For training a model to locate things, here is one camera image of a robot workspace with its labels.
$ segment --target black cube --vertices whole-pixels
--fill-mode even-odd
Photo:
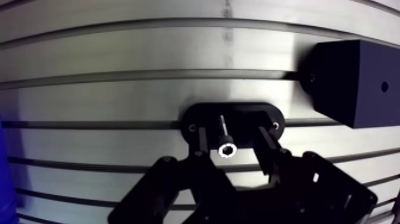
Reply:
[[[367,41],[318,43],[301,72],[319,113],[352,128],[400,125],[400,49]]]

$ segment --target black mounting plate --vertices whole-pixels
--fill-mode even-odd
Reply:
[[[199,127],[207,129],[207,141],[210,149],[218,148],[220,116],[225,118],[227,130],[238,149],[252,148],[253,135],[248,130],[254,120],[258,126],[263,125],[279,139],[285,129],[285,118],[280,110],[264,102],[214,102],[200,103],[189,107],[182,115],[180,130],[186,142],[190,144],[198,137]]]

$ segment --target blue object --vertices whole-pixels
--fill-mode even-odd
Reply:
[[[0,224],[18,224],[17,195],[8,167],[4,135],[0,127]]]

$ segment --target metal pin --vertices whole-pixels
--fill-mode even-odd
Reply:
[[[220,147],[218,148],[218,154],[222,158],[230,158],[236,154],[238,148],[233,143],[233,138],[228,134],[228,129],[226,128],[225,118],[220,115],[220,126],[222,129],[222,136],[220,137]]]

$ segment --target metal wall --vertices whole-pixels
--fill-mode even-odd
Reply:
[[[338,125],[289,75],[315,43],[341,39],[398,47],[399,1],[0,0],[0,115],[21,223],[106,223],[157,158],[187,156],[177,119],[205,101],[276,105],[282,145],[328,157],[378,195],[369,222],[391,223],[400,127]],[[212,159],[237,186],[267,181],[251,149]],[[165,223],[192,209],[182,192]]]

